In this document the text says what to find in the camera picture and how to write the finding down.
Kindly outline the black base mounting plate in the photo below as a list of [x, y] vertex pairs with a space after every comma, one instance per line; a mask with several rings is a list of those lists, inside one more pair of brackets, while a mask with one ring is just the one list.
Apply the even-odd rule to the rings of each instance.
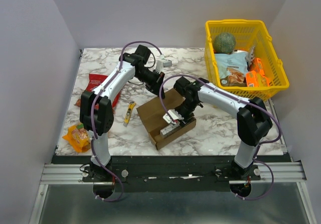
[[228, 192], [232, 185], [260, 180], [258, 166], [242, 170], [233, 157], [113, 156], [108, 171], [90, 164], [83, 182], [99, 190], [120, 192]]

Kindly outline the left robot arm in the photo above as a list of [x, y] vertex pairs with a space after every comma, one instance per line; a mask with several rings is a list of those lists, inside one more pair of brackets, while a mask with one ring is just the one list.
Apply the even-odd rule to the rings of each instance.
[[[160, 56], [156, 69], [151, 71], [146, 63], [151, 50], [143, 44], [155, 47]], [[161, 100], [165, 98], [162, 86], [165, 74], [162, 72], [166, 59], [155, 44], [148, 41], [134, 41], [126, 44], [121, 50], [119, 62], [112, 73], [92, 91], [84, 91], [81, 95], [80, 122], [91, 137], [91, 162], [96, 165], [94, 176], [100, 181], [106, 181], [115, 176], [108, 165], [111, 155], [108, 149], [108, 132], [114, 122], [113, 101], [122, 88], [134, 77], [143, 82], [147, 90]]]

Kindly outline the brown cardboard express box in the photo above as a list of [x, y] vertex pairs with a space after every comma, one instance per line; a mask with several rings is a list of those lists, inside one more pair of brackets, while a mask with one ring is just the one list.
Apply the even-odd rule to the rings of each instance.
[[148, 132], [150, 141], [157, 150], [165, 147], [196, 126], [196, 119], [192, 118], [192, 121], [186, 126], [179, 127], [176, 132], [167, 137], [163, 137], [161, 135], [161, 129], [168, 126], [168, 123], [163, 119], [165, 111], [158, 97], [155, 97], [138, 107], [137, 112], [146, 131]]

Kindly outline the orange gummy candy bag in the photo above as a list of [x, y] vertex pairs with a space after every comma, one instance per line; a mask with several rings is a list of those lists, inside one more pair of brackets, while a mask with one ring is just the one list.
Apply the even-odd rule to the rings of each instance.
[[68, 128], [67, 134], [62, 137], [77, 153], [85, 153], [90, 149], [90, 138], [82, 123]]

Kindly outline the yellow plastic basket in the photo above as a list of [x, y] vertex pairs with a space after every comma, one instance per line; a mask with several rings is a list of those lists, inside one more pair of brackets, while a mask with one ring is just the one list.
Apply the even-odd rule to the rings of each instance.
[[[261, 20], [209, 20], [205, 31], [205, 64], [208, 79], [215, 86], [263, 101], [289, 88], [283, 63]], [[235, 40], [229, 45], [231, 53], [224, 54], [214, 48], [214, 42], [226, 33]]]

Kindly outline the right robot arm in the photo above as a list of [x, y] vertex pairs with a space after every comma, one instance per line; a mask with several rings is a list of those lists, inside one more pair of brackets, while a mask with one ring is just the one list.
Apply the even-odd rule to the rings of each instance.
[[231, 175], [238, 180], [247, 176], [261, 139], [272, 128], [271, 117], [263, 100], [234, 95], [202, 78], [191, 82], [181, 76], [175, 82], [174, 89], [184, 101], [175, 109], [166, 110], [163, 115], [163, 119], [174, 128], [186, 125], [194, 116], [196, 106], [201, 106], [202, 103], [214, 105], [236, 119], [241, 143], [231, 164]]

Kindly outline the light blue snack bag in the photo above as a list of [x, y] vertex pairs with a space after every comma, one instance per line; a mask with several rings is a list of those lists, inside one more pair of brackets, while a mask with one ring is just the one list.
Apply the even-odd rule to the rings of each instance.
[[232, 54], [216, 53], [220, 84], [223, 87], [246, 87], [248, 63], [245, 59], [248, 52], [240, 51]]

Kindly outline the white geometric patterned box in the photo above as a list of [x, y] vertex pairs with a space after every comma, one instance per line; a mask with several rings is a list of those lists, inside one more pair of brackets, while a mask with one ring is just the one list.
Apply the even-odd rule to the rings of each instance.
[[164, 127], [163, 129], [160, 130], [160, 135], [162, 138], [167, 138], [168, 136], [170, 136], [171, 134], [175, 133], [178, 130], [179, 129], [176, 129], [175, 131], [166, 131]]

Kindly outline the orange candy box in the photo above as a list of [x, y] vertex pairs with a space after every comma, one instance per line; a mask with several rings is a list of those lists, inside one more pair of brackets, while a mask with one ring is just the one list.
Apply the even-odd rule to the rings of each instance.
[[269, 79], [256, 71], [246, 73], [247, 87], [269, 87]]
[[249, 67], [249, 71], [255, 71], [256, 73], [259, 73], [260, 75], [265, 75], [263, 64], [261, 62], [260, 58], [255, 57]]

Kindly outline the aluminium rail frame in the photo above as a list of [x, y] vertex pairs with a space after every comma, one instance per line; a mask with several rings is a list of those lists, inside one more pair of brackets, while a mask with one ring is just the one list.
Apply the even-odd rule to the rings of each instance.
[[[268, 167], [258, 164], [260, 179], [252, 183], [268, 183], [271, 181], [271, 172], [275, 183], [305, 182], [307, 180], [304, 168], [300, 162], [268, 163]], [[43, 168], [40, 183], [43, 185], [55, 184], [97, 184], [108, 185], [111, 182], [84, 181], [79, 164], [46, 164]]]

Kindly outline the green melon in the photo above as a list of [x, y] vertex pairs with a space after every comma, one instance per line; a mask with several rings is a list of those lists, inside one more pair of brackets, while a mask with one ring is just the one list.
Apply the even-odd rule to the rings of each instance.
[[234, 51], [236, 39], [234, 35], [223, 32], [217, 35], [213, 42], [213, 48], [216, 53], [230, 54]]

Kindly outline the yellow utility knife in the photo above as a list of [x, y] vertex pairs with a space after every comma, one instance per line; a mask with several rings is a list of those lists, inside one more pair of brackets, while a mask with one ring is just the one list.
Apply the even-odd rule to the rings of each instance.
[[128, 125], [128, 123], [130, 121], [130, 117], [131, 117], [132, 111], [135, 108], [135, 106], [136, 106], [136, 103], [134, 101], [130, 102], [128, 105], [128, 108], [127, 108], [127, 111], [125, 114], [125, 118], [124, 118], [124, 122], [123, 122], [123, 125], [125, 127]]

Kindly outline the silver foil packet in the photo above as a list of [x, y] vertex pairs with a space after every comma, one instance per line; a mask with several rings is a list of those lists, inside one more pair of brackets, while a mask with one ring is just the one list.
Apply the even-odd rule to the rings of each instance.
[[256, 48], [255, 45], [251, 46], [246, 57], [245, 57], [247, 63], [249, 63], [249, 64], [251, 64], [255, 58], [255, 48]]

